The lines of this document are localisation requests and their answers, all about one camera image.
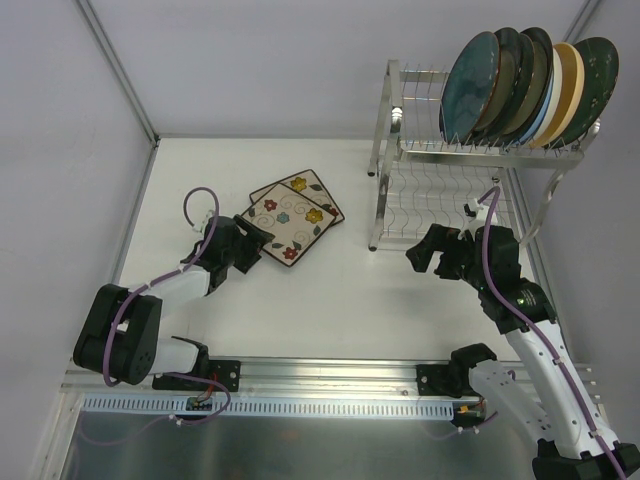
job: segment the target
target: slotted cable channel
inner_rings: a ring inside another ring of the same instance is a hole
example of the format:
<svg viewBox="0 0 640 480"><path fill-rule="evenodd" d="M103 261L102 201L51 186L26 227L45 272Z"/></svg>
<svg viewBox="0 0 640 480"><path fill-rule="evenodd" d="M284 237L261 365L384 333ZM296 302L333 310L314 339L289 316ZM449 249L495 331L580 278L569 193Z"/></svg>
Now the slotted cable channel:
<svg viewBox="0 0 640 480"><path fill-rule="evenodd" d="M147 415L205 415L207 412L187 410L186 395L86 394L85 412L133 413ZM213 400L213 410L222 400ZM453 419L453 404L448 401L415 400L334 400L314 398L236 397L224 416L304 417L304 418L369 418L437 420Z"/></svg>

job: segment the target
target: metal dish rack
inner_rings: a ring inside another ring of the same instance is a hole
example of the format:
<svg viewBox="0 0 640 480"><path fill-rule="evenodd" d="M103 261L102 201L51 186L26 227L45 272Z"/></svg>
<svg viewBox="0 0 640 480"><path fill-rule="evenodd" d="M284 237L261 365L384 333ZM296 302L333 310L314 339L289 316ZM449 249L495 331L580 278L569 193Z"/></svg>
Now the metal dish rack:
<svg viewBox="0 0 640 480"><path fill-rule="evenodd" d="M379 177L371 251L406 250L432 223L462 227L464 204L500 183L505 168L554 170L533 222L520 236L520 244L526 246L540 230L558 184L578 166L600 130L598 119L582 138L552 149L448 144L438 124L448 76L446 71L420 70L419 66L401 70L398 60L387 63L368 170L370 176ZM509 191L498 205L498 222L519 234Z"/></svg>

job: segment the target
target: blue plate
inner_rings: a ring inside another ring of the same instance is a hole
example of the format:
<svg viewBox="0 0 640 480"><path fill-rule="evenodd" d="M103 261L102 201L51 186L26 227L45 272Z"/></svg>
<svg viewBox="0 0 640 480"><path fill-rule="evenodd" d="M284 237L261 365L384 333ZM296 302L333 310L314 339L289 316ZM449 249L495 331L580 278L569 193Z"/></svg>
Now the blue plate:
<svg viewBox="0 0 640 480"><path fill-rule="evenodd" d="M464 47L442 95L440 129L446 142L467 140L489 105L499 67L500 45L492 32L476 35Z"/></svg>
<svg viewBox="0 0 640 480"><path fill-rule="evenodd" d="M529 130L527 130L524 135L516 140L516 145L522 145L523 143L528 142L529 139L533 137L533 135L538 131L538 128L540 128L542 120L544 120L544 116L547 114L547 110L549 109L549 103L551 102L551 90L553 90L553 74L551 76L551 81L549 82L549 88L547 89L547 96L544 99L542 108L538 112L538 116L529 127Z"/></svg>

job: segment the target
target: white wall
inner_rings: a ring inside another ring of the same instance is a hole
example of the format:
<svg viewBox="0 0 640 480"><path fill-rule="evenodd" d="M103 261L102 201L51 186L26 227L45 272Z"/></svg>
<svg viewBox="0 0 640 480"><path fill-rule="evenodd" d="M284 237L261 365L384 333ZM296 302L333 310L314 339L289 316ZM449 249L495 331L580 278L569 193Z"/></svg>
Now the white wall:
<svg viewBox="0 0 640 480"><path fill-rule="evenodd" d="M371 138L386 61L451 67L476 33L583 0L93 0L161 134Z"/></svg>
<svg viewBox="0 0 640 480"><path fill-rule="evenodd" d="M150 146L71 0L0 10L0 478L18 480Z"/></svg>
<svg viewBox="0 0 640 480"><path fill-rule="evenodd" d="M556 192L540 233L574 356L595 365L613 426L640 442L640 32L636 0L608 0L584 38L611 39L620 75L602 130L582 164ZM524 172L532 201L545 175Z"/></svg>

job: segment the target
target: cable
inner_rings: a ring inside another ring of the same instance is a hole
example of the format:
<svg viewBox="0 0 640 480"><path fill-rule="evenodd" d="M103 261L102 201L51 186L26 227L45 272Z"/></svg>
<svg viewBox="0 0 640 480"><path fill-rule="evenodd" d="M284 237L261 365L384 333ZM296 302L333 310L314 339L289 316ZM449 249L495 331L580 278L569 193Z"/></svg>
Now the cable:
<svg viewBox="0 0 640 480"><path fill-rule="evenodd" d="M206 378L198 378L198 377L193 377L191 375L183 375L182 373L165 373L165 375L169 376L169 377L175 377L175 378L181 378L183 380L191 380L193 382L201 382L201 383L207 383L211 386L215 386L218 389L220 389L225 396L227 397L227 401L224 403L224 405L222 405L218 410L216 410L215 412L207 415L204 418L201 418L199 420L186 420L184 418L180 418L176 421L176 423L180 426L180 425L187 425L187 426L193 426L193 425L200 425L206 422L210 422L211 420L213 420L214 418L218 417L222 412L224 412L227 408L229 408L229 405L231 404L231 393L229 393L229 390L221 383L216 382L215 380L208 380ZM175 415L162 415L159 417L154 418L153 420L151 420L149 423L147 423L144 427L142 427L140 430L138 430L137 432L125 437L125 438L120 438L118 440L110 440L110 441L100 441L100 440L93 440L92 438L89 438L85 433L84 430L82 429L82 415L80 415L80 417L78 418L78 424L76 426L76 430L78 432L78 436L84 440L85 442L94 445L96 447L115 447L117 445L122 445L123 443L127 443L129 440L133 440L134 438L138 437L140 434L142 434L143 432L147 431L149 428L151 428L152 426L156 425L157 423L160 423L161 420L174 420L175 419Z"/></svg>
<svg viewBox="0 0 640 480"><path fill-rule="evenodd" d="M491 422L493 422L496 418L498 418L498 412L493 412L487 419L485 419L484 422L482 422L480 425L476 425L475 427L470 427L470 428L458 427L453 432L450 432L450 433L447 433L447 434L441 435L441 436L433 435L433 434L429 433L426 429L424 429L424 433L431 440L435 440L437 442L441 442L443 440L448 440L450 438L455 437L456 435L461 435L463 433L468 433L468 432L480 433L480 428L486 427Z"/></svg>
<svg viewBox="0 0 640 480"><path fill-rule="evenodd" d="M209 190L207 187L196 187L196 188L192 189L189 193L187 193L187 195L184 197L184 200L182 201L182 214L184 215L184 218L187 220L187 223L191 227L193 227L195 225L195 223L193 223L193 221L189 217L189 212L187 210L187 206L189 204L189 198L191 198L191 195L193 195L196 192L208 192L208 193L211 193L211 190Z"/></svg>
<svg viewBox="0 0 640 480"><path fill-rule="evenodd" d="M500 198L500 187L496 186L489 189L488 192L486 192L484 195L482 195L482 197L480 197L480 199L478 200L478 203L481 203L484 200L486 200L491 194L493 194L493 199L491 200L491 205L489 206L489 210L487 212L487 220L485 221L484 231L482 233L482 270L484 271L484 278L487 282L487 285L489 286L489 290L491 290L491 293L493 293L494 297L496 297L496 299L502 305L504 305L505 308L507 308L507 310L509 310L516 317L522 320L522 322L524 322L524 324L527 327L529 327L538 336L538 338L540 338L540 340L542 340L542 343L544 343L545 347L547 347L547 350L549 350L549 352L551 353L551 357L553 358L554 361L560 360L561 358L560 354L558 353L556 348L553 346L553 343L551 343L551 340L547 338L544 332L540 330L540 328L532 320L530 320L524 313L522 313L516 307L511 305L511 303L509 303L509 301L507 301L507 299L500 294L495 284L493 283L493 278L491 277L491 271L489 269L489 231L491 230L491 218L493 217L493 214L498 205L498 199ZM576 384L576 381L571 376L569 369L562 362L556 362L556 365L558 366L558 368L560 368L562 375L564 376L567 383L569 384L569 388L571 389L571 392L573 393L576 401L578 402L578 406L580 407L580 410L585 420L587 421L587 425L591 429L591 432L592 433L597 432L598 428L595 422L593 421L593 418L591 417L591 412L589 411L589 407L587 407L587 403L582 397L580 390L578 389L578 385ZM622 470L622 466L618 462L618 459L616 459L616 457L613 455L613 452L607 446L604 439L597 433L593 433L593 435L594 435L594 438L596 439L596 442L602 449L602 451L605 453L607 458L613 464L613 468L616 470L618 477L620 477L621 480L626 480L627 477L624 473L624 470Z"/></svg>
<svg viewBox="0 0 640 480"><path fill-rule="evenodd" d="M165 373L165 375L168 376L168 377L181 378L183 380L191 380L193 382L208 383L209 385L212 385L212 386L222 390L222 392L227 397L227 401L225 402L225 404L222 407L220 407L218 410L216 410L215 412L207 415L204 418L201 418L200 420L180 419L180 420L178 420L178 425L200 425L202 423L210 422L211 420L213 420L214 418L219 416L222 412L224 412L227 408L229 408L229 405L231 404L231 394L229 393L229 390L223 384L221 384L219 382L216 382L215 380L208 380L206 378L192 377L191 375L185 375L183 373Z"/></svg>
<svg viewBox="0 0 640 480"><path fill-rule="evenodd" d="M187 195L185 196L185 199L184 199L184 202L183 202L183 212L185 214L185 218L187 219L187 222L189 222L189 224L193 226L193 222L191 221L191 219L189 218L189 215L187 214L187 202L188 202L189 198L191 197L191 195L193 195L195 192L199 192L199 191L205 191L205 192L211 194L211 196L213 197L213 202L215 203L215 208L216 209L215 209L215 213L213 215L213 221L212 221L212 224L211 224L211 228L209 229L209 234L205 238L204 242L202 242L202 244L200 245L200 248L198 249L198 251L196 252L194 257L191 259L191 261L189 261L189 263L187 263L182 269L176 269L176 270L173 270L173 271L171 271L169 273L165 273L164 275L160 275L157 278L154 278L148 284L142 285L141 287L139 287L136 290L134 290L133 292L131 292L127 296L127 298L124 300L124 302L122 302L122 305L120 305L120 308L116 312L116 315L113 318L113 322L111 323L111 329L109 330L109 335L107 336L107 343L106 343L105 349L104 349L104 356L102 357L102 378L104 379L104 383L108 387L115 387L116 385L118 385L120 383L120 380L116 380L116 381L112 381L111 380L111 377L109 376L109 362L111 361L111 350L113 349L113 342L114 342L114 340L116 338L116 333L118 331L118 325L120 325L120 321L122 320L122 317L124 316L124 313L126 312L127 308L129 308L129 305L131 305L131 302L133 302L133 300L138 295L140 295L140 294L144 293L145 291L149 290L151 287L154 287L154 286L158 285L159 283L164 282L165 280L173 278L176 275L180 275L181 273L186 272L187 270L189 270L200 259L200 257L204 253L204 251L209 246L209 242L213 238L213 233L216 230L216 227L218 225L218 218L220 216L219 215L220 214L220 204L218 202L218 197L217 197L217 195L215 194L215 192L213 190L211 190L208 187L196 187L196 188L192 189L191 191L189 191L189 193L187 193Z"/></svg>

